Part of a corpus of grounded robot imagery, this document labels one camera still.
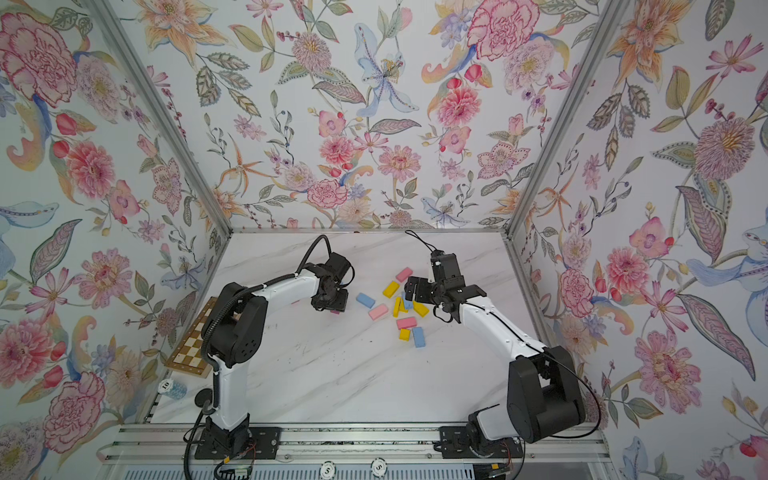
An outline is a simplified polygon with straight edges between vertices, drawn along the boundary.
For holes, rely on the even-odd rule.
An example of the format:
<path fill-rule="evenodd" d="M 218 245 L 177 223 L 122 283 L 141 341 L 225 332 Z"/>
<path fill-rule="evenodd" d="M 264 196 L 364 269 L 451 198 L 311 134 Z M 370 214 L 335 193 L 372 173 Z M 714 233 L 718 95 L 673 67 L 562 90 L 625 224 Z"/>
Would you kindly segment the yellow angled block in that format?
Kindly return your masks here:
<path fill-rule="evenodd" d="M 426 317 L 429 314 L 429 309 L 418 302 L 413 303 L 413 310 L 421 317 Z"/>

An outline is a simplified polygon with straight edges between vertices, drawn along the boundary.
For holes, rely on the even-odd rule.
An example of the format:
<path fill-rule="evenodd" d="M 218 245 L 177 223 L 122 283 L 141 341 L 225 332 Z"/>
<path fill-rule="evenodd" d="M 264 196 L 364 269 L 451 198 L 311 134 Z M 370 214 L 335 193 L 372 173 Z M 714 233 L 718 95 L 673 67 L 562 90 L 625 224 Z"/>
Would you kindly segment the light blue long block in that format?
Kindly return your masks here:
<path fill-rule="evenodd" d="M 367 309 L 372 309 L 376 301 L 364 293 L 359 293 L 356 297 L 356 301 L 361 305 L 364 305 Z"/>

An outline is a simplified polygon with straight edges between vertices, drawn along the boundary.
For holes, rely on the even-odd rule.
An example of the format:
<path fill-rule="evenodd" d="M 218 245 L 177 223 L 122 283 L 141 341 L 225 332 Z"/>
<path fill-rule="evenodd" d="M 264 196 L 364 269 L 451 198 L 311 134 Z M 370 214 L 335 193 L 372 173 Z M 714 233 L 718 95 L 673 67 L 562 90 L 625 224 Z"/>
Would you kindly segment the wooden chessboard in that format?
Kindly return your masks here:
<path fill-rule="evenodd" d="M 217 297 L 210 297 L 185 332 L 165 366 L 174 371 L 198 378 L 206 378 L 212 367 L 202 359 L 202 329 L 210 316 Z"/>

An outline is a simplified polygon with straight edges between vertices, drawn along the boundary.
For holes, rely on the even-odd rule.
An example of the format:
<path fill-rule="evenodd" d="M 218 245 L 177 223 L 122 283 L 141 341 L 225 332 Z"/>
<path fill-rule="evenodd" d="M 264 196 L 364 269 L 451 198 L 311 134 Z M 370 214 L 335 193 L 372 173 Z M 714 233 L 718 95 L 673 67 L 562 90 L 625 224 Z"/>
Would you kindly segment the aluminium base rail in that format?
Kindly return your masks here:
<path fill-rule="evenodd" d="M 272 459 L 258 459 L 258 464 L 288 466 L 319 465 L 325 461 L 337 464 L 369 464 L 381 458 L 389 464 L 448 463 L 452 459 L 442 452 L 459 446 L 457 441 L 444 441 L 441 427 L 462 430 L 462 422 L 441 423 L 254 423 L 253 429 L 277 429 L 278 434 L 260 433 Z M 104 465 L 179 464 L 185 451 L 183 435 L 187 424 L 139 424 L 120 427 L 113 441 L 101 447 L 96 458 Z M 600 433 L 581 439 L 549 438 L 520 449 L 521 459 L 536 463 L 608 463 L 610 455 Z"/>

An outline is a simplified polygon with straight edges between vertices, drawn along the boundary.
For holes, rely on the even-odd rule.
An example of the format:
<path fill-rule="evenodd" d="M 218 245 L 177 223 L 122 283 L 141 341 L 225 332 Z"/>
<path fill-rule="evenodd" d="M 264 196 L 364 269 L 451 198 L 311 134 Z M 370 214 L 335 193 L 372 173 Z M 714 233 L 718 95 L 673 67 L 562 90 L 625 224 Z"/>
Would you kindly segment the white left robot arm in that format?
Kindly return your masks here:
<path fill-rule="evenodd" d="M 201 347 L 213 371 L 205 433 L 219 448 L 238 453 L 248 442 L 248 364 L 262 344 L 268 315 L 303 299 L 317 311 L 342 312 L 349 296 L 344 278 L 354 273 L 350 261 L 333 252 L 324 263 L 307 263 L 259 285 L 223 287 L 203 327 Z"/>

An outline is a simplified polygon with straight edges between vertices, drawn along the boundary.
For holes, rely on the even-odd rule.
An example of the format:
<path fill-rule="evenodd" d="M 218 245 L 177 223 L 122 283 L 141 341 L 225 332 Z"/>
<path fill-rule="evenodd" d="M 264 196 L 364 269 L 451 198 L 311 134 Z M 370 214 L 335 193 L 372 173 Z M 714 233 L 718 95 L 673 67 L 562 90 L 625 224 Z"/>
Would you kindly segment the pink lower block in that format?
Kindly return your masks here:
<path fill-rule="evenodd" d="M 396 324 L 399 330 L 411 329 L 418 326 L 417 320 L 414 317 L 398 319 Z"/>

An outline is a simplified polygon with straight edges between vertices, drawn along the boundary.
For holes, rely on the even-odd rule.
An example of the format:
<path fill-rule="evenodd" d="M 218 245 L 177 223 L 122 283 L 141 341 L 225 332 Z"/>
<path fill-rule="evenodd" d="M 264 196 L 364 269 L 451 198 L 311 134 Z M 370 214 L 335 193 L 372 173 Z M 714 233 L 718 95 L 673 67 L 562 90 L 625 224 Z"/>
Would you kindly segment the aluminium frame post right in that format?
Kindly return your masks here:
<path fill-rule="evenodd" d="M 524 174 L 523 180 L 526 183 L 521 191 L 521 196 L 512 217 L 501 230 L 506 239 L 511 240 L 514 234 L 521 229 L 527 212 L 530 210 L 536 197 L 536 192 L 542 182 L 542 178 L 552 163 L 560 144 L 572 129 L 574 116 L 586 97 L 586 92 L 608 48 L 608 43 L 619 28 L 621 18 L 626 9 L 627 5 L 623 1 L 605 2 L 604 9 L 596 22 L 593 34 L 590 37 L 580 63 L 580 70 L 572 80 L 560 109 L 553 117 L 552 129 L 544 141 L 542 151 L 530 166 L 522 169 Z"/>

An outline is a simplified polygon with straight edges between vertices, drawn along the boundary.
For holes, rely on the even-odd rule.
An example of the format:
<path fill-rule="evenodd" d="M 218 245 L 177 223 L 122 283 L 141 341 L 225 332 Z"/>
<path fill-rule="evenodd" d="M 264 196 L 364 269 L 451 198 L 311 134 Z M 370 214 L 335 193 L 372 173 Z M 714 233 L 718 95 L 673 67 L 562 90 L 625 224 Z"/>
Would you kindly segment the yellow rectangular block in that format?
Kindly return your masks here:
<path fill-rule="evenodd" d="M 399 288 L 400 288 L 400 284 L 399 284 L 398 282 L 396 282 L 396 281 L 392 281 L 392 282 L 391 282 L 391 283 L 389 283 L 389 284 L 388 284 L 388 286 L 387 286 L 387 287 L 386 287 L 386 288 L 383 290 L 382 294 L 383 294 L 383 295 L 384 295 L 386 298 L 392 298 L 392 297 L 393 297 L 393 296 L 394 296 L 394 295 L 397 293 L 397 291 L 399 290 Z"/>

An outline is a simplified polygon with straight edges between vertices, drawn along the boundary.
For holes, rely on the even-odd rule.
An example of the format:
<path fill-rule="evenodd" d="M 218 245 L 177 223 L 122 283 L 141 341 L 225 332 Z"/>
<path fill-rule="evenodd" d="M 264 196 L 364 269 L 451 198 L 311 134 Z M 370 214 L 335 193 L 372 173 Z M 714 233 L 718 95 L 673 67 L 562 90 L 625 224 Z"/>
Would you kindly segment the pink rectangular block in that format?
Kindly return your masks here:
<path fill-rule="evenodd" d="M 396 275 L 396 280 L 400 283 L 406 282 L 412 274 L 413 270 L 406 267 Z"/>

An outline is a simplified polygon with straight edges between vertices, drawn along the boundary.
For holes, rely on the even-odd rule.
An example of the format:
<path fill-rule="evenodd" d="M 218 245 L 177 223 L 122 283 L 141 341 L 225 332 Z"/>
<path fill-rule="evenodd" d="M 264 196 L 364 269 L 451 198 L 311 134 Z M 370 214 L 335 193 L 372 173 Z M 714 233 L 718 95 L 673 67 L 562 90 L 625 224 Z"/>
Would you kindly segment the blue lower block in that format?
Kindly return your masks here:
<path fill-rule="evenodd" d="M 414 327 L 411 329 L 411 336 L 414 346 L 416 348 L 424 348 L 426 346 L 425 335 L 421 327 Z"/>

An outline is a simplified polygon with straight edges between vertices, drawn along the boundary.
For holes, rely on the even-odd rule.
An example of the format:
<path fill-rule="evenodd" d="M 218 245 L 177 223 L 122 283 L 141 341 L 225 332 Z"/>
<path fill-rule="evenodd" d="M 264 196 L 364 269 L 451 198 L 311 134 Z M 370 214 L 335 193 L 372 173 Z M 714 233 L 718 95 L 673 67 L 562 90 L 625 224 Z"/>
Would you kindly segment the light pink block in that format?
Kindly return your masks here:
<path fill-rule="evenodd" d="M 389 308 L 387 305 L 380 304 L 372 308 L 368 315 L 371 320 L 376 321 L 378 319 L 381 319 L 389 314 Z"/>

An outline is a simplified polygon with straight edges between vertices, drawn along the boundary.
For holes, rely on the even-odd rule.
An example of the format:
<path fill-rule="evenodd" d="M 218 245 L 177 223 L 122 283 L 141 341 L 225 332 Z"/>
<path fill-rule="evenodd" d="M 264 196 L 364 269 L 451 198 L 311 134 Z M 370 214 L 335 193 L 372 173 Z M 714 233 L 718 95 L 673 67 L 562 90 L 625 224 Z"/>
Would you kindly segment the aluminium frame post left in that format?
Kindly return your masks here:
<path fill-rule="evenodd" d="M 162 95 L 151 81 L 145 66 L 115 16 L 114 10 L 108 1 L 85 0 L 83 4 L 99 26 L 109 46 L 116 50 L 115 56 L 126 69 L 127 77 L 133 82 L 141 98 L 146 101 L 153 122 L 161 136 L 170 145 L 170 149 L 180 163 L 190 185 L 198 194 L 198 199 L 208 214 L 209 220 L 224 238 L 229 240 L 233 234 L 231 224 L 225 218 L 222 209 L 214 198 L 213 190 L 205 181 L 192 152 L 166 109 Z"/>

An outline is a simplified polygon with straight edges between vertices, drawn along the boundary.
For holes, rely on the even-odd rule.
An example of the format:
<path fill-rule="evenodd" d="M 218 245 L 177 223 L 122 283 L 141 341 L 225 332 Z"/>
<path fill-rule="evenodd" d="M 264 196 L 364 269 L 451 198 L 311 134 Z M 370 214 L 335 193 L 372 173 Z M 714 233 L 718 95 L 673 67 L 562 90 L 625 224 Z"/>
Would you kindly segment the black round puck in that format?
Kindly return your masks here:
<path fill-rule="evenodd" d="M 195 405 L 200 409 L 209 409 L 214 406 L 214 394 L 211 388 L 199 390 L 194 397 Z"/>

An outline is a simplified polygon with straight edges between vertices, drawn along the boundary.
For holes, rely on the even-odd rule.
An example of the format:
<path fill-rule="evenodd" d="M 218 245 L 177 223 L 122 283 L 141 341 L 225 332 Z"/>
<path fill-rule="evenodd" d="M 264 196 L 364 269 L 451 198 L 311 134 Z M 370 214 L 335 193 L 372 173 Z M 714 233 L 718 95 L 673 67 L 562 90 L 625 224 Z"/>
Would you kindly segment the aluminium frame post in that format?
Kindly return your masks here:
<path fill-rule="evenodd" d="M 192 152 L 166 109 L 162 95 L 151 81 L 145 66 L 115 16 L 114 10 L 108 1 L 85 0 L 83 4 L 99 26 L 109 46 L 116 50 L 115 56 L 126 69 L 127 77 L 133 82 L 141 98 L 146 101 L 153 122 L 161 136 L 170 145 L 170 149 L 180 163 L 190 185 L 198 194 L 198 199 L 208 214 L 209 220 L 224 238 L 229 240 L 233 234 L 231 224 L 225 218 L 222 209 L 214 198 L 213 190 L 205 181 Z"/>
<path fill-rule="evenodd" d="M 574 116 L 586 97 L 586 92 L 608 48 L 608 43 L 619 28 L 621 18 L 626 9 L 627 5 L 623 1 L 605 2 L 604 9 L 596 22 L 593 34 L 590 37 L 580 63 L 580 70 L 572 80 L 560 109 L 553 117 L 552 129 L 544 141 L 542 151 L 530 166 L 522 169 L 524 174 L 523 180 L 526 183 L 521 191 L 521 196 L 512 217 L 501 230 L 506 239 L 511 240 L 514 234 L 521 229 L 527 212 L 530 210 L 536 197 L 536 192 L 542 182 L 542 178 L 552 163 L 560 144 L 572 129 Z"/>

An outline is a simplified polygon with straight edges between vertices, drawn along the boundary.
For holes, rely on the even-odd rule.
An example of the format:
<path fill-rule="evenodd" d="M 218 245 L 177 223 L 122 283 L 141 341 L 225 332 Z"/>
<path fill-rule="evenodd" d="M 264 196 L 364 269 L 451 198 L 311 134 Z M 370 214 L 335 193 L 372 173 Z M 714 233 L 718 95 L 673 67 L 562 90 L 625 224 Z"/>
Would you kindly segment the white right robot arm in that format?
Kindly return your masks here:
<path fill-rule="evenodd" d="M 468 285 L 456 255 L 430 254 L 432 277 L 410 276 L 406 298 L 449 315 L 477 335 L 507 362 L 504 404 L 468 416 L 465 432 L 478 454 L 494 442 L 521 439 L 527 444 L 555 438 L 582 424 L 587 412 L 581 379 L 568 352 L 548 347 L 508 319 L 477 285 Z"/>

